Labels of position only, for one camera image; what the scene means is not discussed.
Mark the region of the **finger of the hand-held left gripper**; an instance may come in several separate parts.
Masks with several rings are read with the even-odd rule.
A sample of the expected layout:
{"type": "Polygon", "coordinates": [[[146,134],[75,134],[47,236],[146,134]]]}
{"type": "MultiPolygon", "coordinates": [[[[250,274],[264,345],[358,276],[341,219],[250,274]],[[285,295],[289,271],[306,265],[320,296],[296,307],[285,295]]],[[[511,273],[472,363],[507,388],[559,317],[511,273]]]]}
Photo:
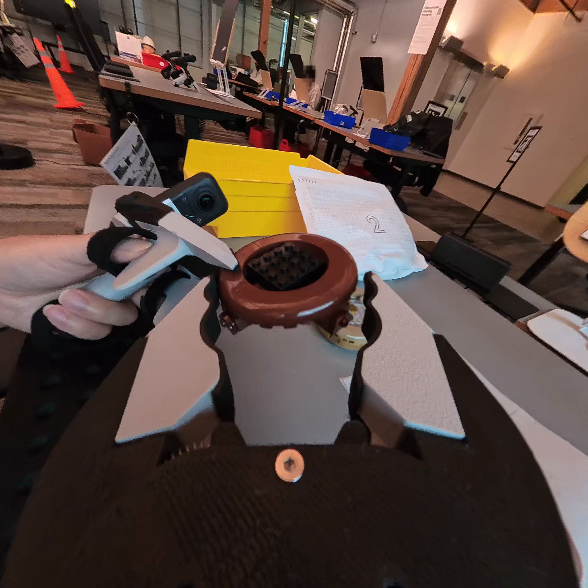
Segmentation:
{"type": "Polygon", "coordinates": [[[223,241],[178,212],[167,213],[159,219],[158,226],[176,235],[195,257],[205,263],[226,270],[235,270],[239,265],[234,253],[223,241]]]}

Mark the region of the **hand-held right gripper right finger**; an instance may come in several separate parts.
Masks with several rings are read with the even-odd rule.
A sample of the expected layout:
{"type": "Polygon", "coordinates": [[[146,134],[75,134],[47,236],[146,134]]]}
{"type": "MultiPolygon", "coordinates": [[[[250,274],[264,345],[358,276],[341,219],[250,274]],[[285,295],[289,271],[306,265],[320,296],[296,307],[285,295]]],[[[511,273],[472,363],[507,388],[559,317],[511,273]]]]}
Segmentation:
{"type": "Polygon", "coordinates": [[[390,448],[412,431],[464,441],[433,330],[373,272],[364,276],[364,306],[366,344],[350,381],[350,417],[390,448]]]}

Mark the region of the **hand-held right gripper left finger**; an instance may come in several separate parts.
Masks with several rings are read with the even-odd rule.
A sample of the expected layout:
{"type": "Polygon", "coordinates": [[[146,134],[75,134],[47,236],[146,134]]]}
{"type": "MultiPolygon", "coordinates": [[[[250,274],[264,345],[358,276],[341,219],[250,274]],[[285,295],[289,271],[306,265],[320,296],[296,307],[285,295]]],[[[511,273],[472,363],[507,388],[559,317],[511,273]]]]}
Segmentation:
{"type": "Polygon", "coordinates": [[[233,422],[232,383],[217,348],[217,283],[204,277],[146,338],[115,442],[171,435],[201,445],[222,421],[233,422]]]}

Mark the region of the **tan brick pot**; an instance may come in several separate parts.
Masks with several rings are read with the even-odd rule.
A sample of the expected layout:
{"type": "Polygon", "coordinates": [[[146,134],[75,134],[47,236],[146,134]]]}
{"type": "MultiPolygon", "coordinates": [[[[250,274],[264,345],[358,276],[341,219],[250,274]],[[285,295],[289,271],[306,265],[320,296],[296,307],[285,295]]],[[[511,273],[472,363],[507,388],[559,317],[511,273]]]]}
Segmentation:
{"type": "Polygon", "coordinates": [[[362,332],[362,324],[364,322],[364,290],[357,288],[349,301],[349,312],[352,319],[349,323],[339,329],[335,334],[328,333],[325,329],[318,326],[318,332],[331,342],[342,349],[359,351],[366,345],[366,338],[362,332]]]}

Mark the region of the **brown brick ring base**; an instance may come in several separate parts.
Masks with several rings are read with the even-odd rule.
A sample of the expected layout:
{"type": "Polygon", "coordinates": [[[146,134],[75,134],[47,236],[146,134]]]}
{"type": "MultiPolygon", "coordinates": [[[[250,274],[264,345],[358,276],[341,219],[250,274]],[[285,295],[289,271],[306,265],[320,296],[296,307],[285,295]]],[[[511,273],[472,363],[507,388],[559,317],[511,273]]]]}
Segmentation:
{"type": "Polygon", "coordinates": [[[350,323],[357,266],[334,240],[281,233],[253,241],[235,256],[238,266],[221,270],[217,279],[221,323],[231,332],[313,322],[335,334],[350,323]]]}

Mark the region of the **neighbouring grey desk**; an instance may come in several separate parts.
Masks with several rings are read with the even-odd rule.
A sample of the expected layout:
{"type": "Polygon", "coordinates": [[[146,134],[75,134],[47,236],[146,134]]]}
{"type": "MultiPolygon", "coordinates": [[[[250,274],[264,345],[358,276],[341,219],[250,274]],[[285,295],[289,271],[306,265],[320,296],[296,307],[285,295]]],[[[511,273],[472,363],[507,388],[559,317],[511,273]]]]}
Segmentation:
{"type": "Polygon", "coordinates": [[[247,121],[261,121],[262,113],[255,107],[231,95],[215,94],[207,88],[196,89],[175,86],[166,80],[159,71],[150,71],[138,65],[129,67],[132,76],[101,71],[98,80],[100,87],[114,107],[114,99],[125,99],[129,107],[136,107],[136,101],[161,111],[180,115],[185,120],[187,138],[201,137],[201,121],[217,122],[223,125],[235,124],[239,129],[247,121]]]}

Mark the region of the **long wooden desk row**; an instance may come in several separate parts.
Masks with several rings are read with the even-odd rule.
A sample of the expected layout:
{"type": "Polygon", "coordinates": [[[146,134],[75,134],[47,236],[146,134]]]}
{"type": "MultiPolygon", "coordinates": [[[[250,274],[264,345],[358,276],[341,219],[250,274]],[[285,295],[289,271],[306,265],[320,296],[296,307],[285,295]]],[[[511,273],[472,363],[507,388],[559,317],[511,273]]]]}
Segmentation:
{"type": "Polygon", "coordinates": [[[327,141],[323,161],[327,164],[334,163],[335,167],[338,167],[345,149],[354,152],[357,145],[365,148],[366,151],[360,153],[362,156],[369,155],[369,150],[377,151],[385,154],[388,158],[404,158],[410,160],[417,160],[426,162],[428,164],[443,165],[445,158],[440,158],[434,155],[428,155],[423,151],[406,147],[403,151],[387,149],[386,147],[376,145],[369,141],[369,138],[359,135],[354,130],[345,129],[337,126],[330,125],[322,118],[319,113],[304,108],[291,107],[290,105],[284,105],[283,109],[292,115],[299,118],[305,118],[311,121],[315,125],[319,126],[320,131],[317,132],[316,142],[313,148],[313,154],[315,155],[321,139],[327,141]]]}

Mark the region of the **person's left hand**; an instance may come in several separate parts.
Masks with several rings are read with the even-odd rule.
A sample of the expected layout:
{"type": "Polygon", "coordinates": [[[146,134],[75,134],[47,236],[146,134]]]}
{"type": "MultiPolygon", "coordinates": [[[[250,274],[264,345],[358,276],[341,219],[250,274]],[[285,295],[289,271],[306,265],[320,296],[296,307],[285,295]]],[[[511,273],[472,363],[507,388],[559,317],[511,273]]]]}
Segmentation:
{"type": "Polygon", "coordinates": [[[89,260],[93,233],[63,236],[15,236],[1,240],[1,327],[31,331],[33,314],[42,310],[58,330],[96,341],[114,327],[138,317],[140,293],[115,302],[74,289],[100,274],[89,260]]]}

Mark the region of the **yellow plastic bin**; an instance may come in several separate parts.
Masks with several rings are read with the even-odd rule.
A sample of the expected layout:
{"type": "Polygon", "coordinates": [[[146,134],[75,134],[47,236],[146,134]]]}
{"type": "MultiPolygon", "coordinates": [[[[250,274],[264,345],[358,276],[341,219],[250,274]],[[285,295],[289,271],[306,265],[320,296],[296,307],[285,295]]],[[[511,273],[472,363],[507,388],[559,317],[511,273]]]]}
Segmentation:
{"type": "Polygon", "coordinates": [[[185,179],[211,174],[228,211],[210,224],[219,238],[264,237],[306,232],[290,166],[342,174],[313,155],[191,139],[183,165],[185,179]]]}

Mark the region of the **laminated photo sheet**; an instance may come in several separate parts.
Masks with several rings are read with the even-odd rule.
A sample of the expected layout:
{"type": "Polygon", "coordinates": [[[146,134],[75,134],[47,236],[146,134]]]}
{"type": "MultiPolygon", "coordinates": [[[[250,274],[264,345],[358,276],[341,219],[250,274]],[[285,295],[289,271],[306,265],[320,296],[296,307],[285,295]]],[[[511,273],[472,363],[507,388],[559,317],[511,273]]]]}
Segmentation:
{"type": "Polygon", "coordinates": [[[163,187],[151,151],[134,122],[103,157],[100,166],[119,186],[163,187]]]}

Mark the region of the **brown floor bin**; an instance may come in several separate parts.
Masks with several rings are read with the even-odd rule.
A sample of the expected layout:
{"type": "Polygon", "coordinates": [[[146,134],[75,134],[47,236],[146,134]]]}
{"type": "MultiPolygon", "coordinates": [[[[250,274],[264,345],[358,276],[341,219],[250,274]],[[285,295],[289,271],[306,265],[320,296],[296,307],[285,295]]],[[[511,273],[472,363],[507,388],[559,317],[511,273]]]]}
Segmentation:
{"type": "Polygon", "coordinates": [[[100,166],[103,158],[107,156],[113,142],[109,126],[74,118],[72,120],[72,135],[79,145],[82,159],[85,164],[100,166]]]}

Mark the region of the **black rectangular box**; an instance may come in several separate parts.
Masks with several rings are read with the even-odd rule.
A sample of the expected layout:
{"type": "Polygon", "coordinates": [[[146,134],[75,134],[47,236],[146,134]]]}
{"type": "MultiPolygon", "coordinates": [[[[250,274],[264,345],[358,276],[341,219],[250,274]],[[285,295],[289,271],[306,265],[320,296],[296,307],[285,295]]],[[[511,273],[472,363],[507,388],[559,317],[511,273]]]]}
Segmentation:
{"type": "Polygon", "coordinates": [[[482,292],[495,289],[511,270],[511,263],[454,233],[442,235],[430,260],[449,276],[482,292]]]}

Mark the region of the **black device on stand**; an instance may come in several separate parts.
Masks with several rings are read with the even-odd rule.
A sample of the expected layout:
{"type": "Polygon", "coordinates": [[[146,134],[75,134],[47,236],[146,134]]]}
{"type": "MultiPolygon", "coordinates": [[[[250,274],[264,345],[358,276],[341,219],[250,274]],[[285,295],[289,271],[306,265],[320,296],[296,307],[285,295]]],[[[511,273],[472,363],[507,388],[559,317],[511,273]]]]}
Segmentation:
{"type": "Polygon", "coordinates": [[[161,56],[165,66],[161,70],[164,79],[172,81],[176,88],[185,87],[198,91],[195,80],[187,67],[196,62],[194,54],[181,53],[180,51],[167,52],[161,56]]]}

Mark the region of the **black pole stand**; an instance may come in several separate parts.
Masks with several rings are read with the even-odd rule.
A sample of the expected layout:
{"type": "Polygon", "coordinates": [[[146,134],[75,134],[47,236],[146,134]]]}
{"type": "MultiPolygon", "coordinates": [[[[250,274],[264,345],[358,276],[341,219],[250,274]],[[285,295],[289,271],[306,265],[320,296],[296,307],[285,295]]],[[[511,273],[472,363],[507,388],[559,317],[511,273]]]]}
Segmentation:
{"type": "Polygon", "coordinates": [[[286,90],[288,85],[288,65],[289,65],[289,57],[290,57],[290,48],[292,44],[292,33],[293,27],[295,25],[295,14],[296,14],[296,1],[290,1],[290,11],[289,11],[289,18],[288,18],[288,27],[286,29],[286,40],[284,45],[284,55],[283,55],[283,63],[282,63],[282,81],[281,81],[281,90],[279,94],[279,99],[277,103],[277,107],[275,109],[275,129],[274,129],[274,142],[273,148],[274,150],[278,151],[279,146],[282,140],[282,131],[283,131],[283,106],[286,98],[286,90]]]}

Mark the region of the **white printed paper bag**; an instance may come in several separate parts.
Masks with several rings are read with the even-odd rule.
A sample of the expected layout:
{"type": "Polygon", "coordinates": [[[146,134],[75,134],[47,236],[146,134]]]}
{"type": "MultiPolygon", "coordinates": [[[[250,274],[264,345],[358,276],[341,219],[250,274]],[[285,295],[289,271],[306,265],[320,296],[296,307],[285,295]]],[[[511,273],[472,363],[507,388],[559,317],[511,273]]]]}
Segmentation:
{"type": "Polygon", "coordinates": [[[289,170],[307,232],[343,246],[360,281],[368,272],[390,281],[428,267],[386,187],[301,166],[289,170]]]}

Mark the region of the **white stand base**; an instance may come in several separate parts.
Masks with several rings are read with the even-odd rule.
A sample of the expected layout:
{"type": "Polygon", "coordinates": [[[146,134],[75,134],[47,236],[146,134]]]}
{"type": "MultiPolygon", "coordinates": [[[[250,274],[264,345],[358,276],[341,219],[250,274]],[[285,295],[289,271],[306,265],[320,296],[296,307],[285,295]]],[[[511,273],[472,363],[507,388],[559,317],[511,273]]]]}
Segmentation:
{"type": "Polygon", "coordinates": [[[533,336],[587,372],[587,318],[557,308],[529,319],[526,326],[533,336]]]}

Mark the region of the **orange traffic cone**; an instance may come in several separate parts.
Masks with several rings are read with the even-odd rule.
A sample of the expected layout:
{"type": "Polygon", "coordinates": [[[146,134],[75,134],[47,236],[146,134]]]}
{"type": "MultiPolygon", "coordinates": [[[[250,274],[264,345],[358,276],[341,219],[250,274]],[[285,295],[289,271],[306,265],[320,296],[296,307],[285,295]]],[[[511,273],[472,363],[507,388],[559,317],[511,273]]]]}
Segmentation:
{"type": "Polygon", "coordinates": [[[59,68],[58,68],[58,70],[61,73],[73,75],[75,72],[74,72],[74,70],[70,64],[70,61],[68,59],[68,56],[66,54],[62,39],[58,34],[56,35],[56,40],[57,40],[58,55],[59,55],[59,60],[58,60],[59,61],[59,68]]]}
{"type": "Polygon", "coordinates": [[[85,104],[78,101],[74,97],[73,93],[70,91],[69,87],[63,80],[61,74],[58,72],[57,68],[55,68],[52,59],[49,57],[40,40],[33,37],[33,43],[35,44],[35,48],[40,55],[41,63],[45,68],[49,83],[56,99],[54,107],[56,109],[71,110],[84,108],[85,104]]]}

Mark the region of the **black round floor base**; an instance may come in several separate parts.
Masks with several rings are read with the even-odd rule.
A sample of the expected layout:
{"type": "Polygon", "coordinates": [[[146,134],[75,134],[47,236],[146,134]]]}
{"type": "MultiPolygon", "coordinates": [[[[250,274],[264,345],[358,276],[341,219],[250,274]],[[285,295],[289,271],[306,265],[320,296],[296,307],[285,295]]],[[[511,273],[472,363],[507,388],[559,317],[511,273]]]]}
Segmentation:
{"type": "Polygon", "coordinates": [[[35,160],[30,150],[1,142],[1,171],[27,169],[34,165],[35,160]]]}

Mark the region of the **black bag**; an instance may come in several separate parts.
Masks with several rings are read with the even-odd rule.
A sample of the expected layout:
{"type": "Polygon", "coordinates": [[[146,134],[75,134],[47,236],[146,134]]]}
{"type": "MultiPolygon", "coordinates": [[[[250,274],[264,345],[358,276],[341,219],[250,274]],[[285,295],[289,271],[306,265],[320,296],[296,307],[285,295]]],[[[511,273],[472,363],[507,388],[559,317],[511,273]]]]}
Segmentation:
{"type": "Polygon", "coordinates": [[[453,121],[423,111],[411,112],[383,127],[384,131],[408,136],[409,145],[427,154],[445,158],[453,130],[453,121]]]}

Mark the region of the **sign on black pole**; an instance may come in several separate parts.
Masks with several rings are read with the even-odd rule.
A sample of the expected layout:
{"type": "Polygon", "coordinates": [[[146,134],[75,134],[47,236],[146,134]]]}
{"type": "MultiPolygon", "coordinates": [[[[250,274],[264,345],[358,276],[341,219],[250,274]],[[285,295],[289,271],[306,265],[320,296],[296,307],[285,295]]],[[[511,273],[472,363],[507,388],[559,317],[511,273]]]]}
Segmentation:
{"type": "Polygon", "coordinates": [[[468,224],[466,229],[463,231],[463,233],[461,235],[462,238],[465,239],[467,237],[467,235],[471,232],[474,225],[480,219],[482,214],[484,214],[484,212],[488,208],[489,204],[493,201],[494,197],[502,190],[503,184],[508,179],[508,177],[511,175],[513,169],[517,166],[519,160],[524,156],[525,152],[528,150],[529,146],[533,143],[534,138],[539,134],[541,129],[542,129],[542,126],[530,127],[527,130],[527,132],[525,133],[525,135],[518,142],[517,146],[511,152],[509,158],[507,159],[507,163],[510,164],[509,169],[507,170],[507,172],[505,173],[503,178],[499,181],[497,186],[492,190],[489,197],[482,205],[481,209],[476,212],[476,214],[473,217],[473,219],[471,220],[470,224],[468,224]]]}

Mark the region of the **white paper notice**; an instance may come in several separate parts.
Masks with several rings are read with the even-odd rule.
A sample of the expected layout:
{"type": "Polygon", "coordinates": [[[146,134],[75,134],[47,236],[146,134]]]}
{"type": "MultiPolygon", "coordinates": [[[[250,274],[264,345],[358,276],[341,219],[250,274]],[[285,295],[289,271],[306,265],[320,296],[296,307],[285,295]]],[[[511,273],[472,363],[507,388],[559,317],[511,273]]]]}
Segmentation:
{"type": "Polygon", "coordinates": [[[446,1],[425,1],[408,48],[410,55],[426,55],[445,9],[446,1]]]}

